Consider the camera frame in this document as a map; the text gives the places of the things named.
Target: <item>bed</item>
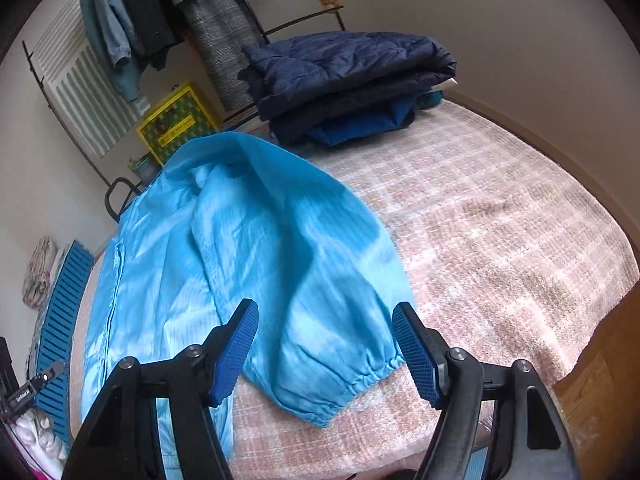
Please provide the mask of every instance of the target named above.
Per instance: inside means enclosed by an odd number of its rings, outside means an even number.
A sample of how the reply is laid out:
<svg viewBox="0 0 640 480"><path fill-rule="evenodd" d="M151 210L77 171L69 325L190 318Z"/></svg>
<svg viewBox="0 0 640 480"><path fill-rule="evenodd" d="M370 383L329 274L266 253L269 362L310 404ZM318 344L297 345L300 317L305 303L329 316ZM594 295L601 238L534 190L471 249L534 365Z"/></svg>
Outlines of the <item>bed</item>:
<svg viewBox="0 0 640 480"><path fill-rule="evenodd" d="M593 196L544 155L454 103L419 112L407 130L294 150L382 220L425 325L479 360L527 358L547 386L572 370L598 322L638 280L629 241ZM74 333L73 434L100 264ZM406 367L359 395L324 430L279 410L242 377L235 395L231 465L244 480L393 468L427 447L438 417L420 401ZM481 416L489 414L483 406Z"/></svg>

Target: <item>folded navy jacket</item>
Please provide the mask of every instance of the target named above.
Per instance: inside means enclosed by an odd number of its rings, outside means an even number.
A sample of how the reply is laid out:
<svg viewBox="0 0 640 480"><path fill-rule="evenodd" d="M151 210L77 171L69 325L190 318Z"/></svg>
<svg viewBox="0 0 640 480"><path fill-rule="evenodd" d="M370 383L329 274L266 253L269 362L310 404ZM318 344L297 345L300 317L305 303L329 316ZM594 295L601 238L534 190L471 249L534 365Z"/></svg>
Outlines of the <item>folded navy jacket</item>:
<svg viewBox="0 0 640 480"><path fill-rule="evenodd" d="M428 92L456 73L452 55L436 41L396 32L322 32L245 53L250 65L239 78L280 142L327 118Z"/></svg>

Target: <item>small potted plant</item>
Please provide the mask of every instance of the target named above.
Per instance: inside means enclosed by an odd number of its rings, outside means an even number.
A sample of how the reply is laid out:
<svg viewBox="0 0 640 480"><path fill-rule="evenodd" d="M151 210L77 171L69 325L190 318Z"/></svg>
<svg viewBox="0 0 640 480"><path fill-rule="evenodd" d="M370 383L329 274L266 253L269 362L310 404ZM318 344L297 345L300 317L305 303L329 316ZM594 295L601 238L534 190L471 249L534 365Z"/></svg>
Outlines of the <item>small potted plant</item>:
<svg viewBox="0 0 640 480"><path fill-rule="evenodd" d="M151 182L160 171L160 165L151 153L145 153L138 158L131 157L127 167L140 179L142 184Z"/></svg>

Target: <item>small figurine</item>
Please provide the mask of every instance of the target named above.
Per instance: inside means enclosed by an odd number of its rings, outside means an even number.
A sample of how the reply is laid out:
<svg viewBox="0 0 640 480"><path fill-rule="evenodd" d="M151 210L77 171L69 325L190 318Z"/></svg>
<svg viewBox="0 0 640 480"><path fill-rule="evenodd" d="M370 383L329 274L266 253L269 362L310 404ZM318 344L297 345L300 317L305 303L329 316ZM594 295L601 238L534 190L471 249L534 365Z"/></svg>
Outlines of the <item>small figurine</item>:
<svg viewBox="0 0 640 480"><path fill-rule="evenodd" d="M338 0L318 0L323 9L334 9L338 6Z"/></svg>

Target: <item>jacket sleeve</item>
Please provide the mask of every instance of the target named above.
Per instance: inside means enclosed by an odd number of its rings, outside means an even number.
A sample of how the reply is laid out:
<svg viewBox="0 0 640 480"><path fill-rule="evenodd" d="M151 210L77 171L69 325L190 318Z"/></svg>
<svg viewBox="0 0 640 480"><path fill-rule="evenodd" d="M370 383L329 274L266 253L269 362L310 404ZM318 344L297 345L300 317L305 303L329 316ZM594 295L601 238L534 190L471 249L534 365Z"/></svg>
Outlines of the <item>jacket sleeve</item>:
<svg viewBox="0 0 640 480"><path fill-rule="evenodd" d="M131 46L110 1L95 0L95 13L112 65L126 64L131 59Z"/></svg>

